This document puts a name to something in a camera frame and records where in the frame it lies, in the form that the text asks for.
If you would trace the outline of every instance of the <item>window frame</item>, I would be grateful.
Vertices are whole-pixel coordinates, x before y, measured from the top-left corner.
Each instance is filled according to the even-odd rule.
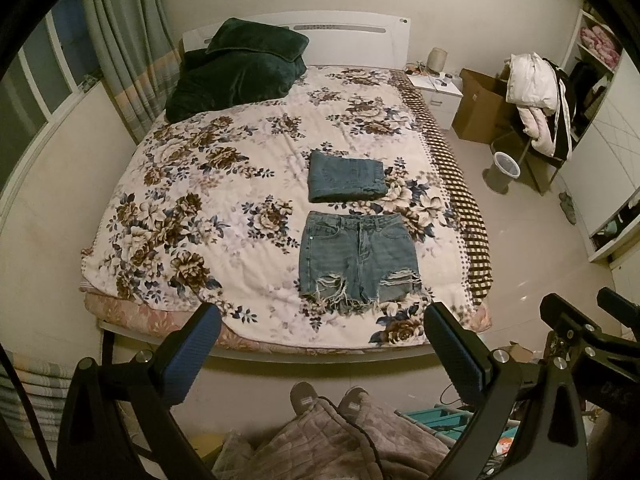
[[[76,81],[73,77],[71,69],[69,68],[68,63],[66,62],[65,54],[62,51],[62,45],[60,44],[60,40],[58,39],[58,33],[56,31],[56,25],[53,20],[52,10],[45,15],[45,26],[47,28],[47,35],[49,37],[49,42],[53,49],[54,56],[56,57],[56,61],[58,62],[58,67],[64,76],[67,87],[70,90],[70,94],[65,98],[62,103],[56,108],[53,112],[49,111],[42,94],[40,93],[40,89],[33,77],[33,73],[31,73],[31,69],[29,68],[29,62],[24,53],[24,47],[21,47],[18,51],[17,59],[20,63],[20,68],[24,73],[25,78],[27,79],[27,83],[29,85],[29,89],[31,90],[31,94],[34,99],[38,103],[40,110],[45,118],[45,123],[42,125],[38,133],[33,137],[28,147],[16,164],[12,169],[12,172],[7,179],[4,187],[0,189],[0,232],[2,232],[2,228],[4,227],[4,223],[6,218],[9,215],[11,210],[11,206],[17,196],[20,186],[24,182],[29,170],[33,166],[34,162],[47,145],[53,134],[56,132],[60,124],[66,119],[69,113],[78,105],[78,103],[84,98],[84,96],[89,92],[83,91],[81,85],[77,85]]]

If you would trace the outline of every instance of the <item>cable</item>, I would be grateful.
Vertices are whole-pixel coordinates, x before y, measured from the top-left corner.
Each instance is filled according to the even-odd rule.
[[[40,450],[40,454],[42,455],[42,460],[44,461],[44,465],[47,467],[47,472],[51,478],[56,477],[56,467],[53,465],[53,460],[51,459],[51,455],[49,453],[49,448],[47,447],[47,443],[44,440],[44,435],[42,434],[42,430],[40,429],[40,425],[38,423],[38,418],[36,417],[36,413],[33,411],[33,406],[31,405],[31,401],[29,400],[29,396],[27,392],[24,390],[24,386],[20,382],[20,378],[15,371],[14,364],[9,359],[9,356],[2,348],[0,344],[0,364],[4,367],[4,371],[11,379],[12,384],[14,385],[15,391],[18,393],[18,397],[20,398],[20,402],[24,408],[25,413],[27,414],[27,419],[29,419],[29,424],[31,426],[31,431],[33,431],[33,436],[36,439],[36,444],[38,444],[38,449]]]
[[[447,386],[444,391],[440,394],[440,404],[444,404],[445,406],[450,406],[452,404],[455,404],[456,402],[458,402],[460,400],[460,397],[458,397],[456,400],[453,400],[452,402],[444,402],[444,400],[442,400],[442,397],[444,396],[445,393],[447,393],[447,390],[453,386],[453,383],[451,383],[449,386]]]

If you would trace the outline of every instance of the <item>trash can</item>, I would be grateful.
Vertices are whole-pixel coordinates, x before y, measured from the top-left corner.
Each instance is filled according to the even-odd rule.
[[[490,168],[482,171],[482,178],[489,189],[496,193],[505,194],[509,190],[509,183],[520,176],[518,163],[503,152],[494,153],[494,163]]]

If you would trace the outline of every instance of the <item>headboard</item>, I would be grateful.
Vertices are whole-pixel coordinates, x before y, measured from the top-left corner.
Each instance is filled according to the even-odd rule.
[[[348,10],[300,10],[247,16],[244,20],[288,27],[309,38],[303,54],[308,65],[404,68],[411,21],[401,16]],[[205,48],[222,25],[188,30],[185,52]]]

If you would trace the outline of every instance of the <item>white nightstand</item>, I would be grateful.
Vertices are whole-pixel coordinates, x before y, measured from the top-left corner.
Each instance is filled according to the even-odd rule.
[[[440,77],[410,75],[409,80],[420,90],[422,98],[438,122],[438,126],[443,130],[449,130],[462,99],[460,90],[452,82],[447,83],[446,86],[442,85],[444,72],[440,73]]]

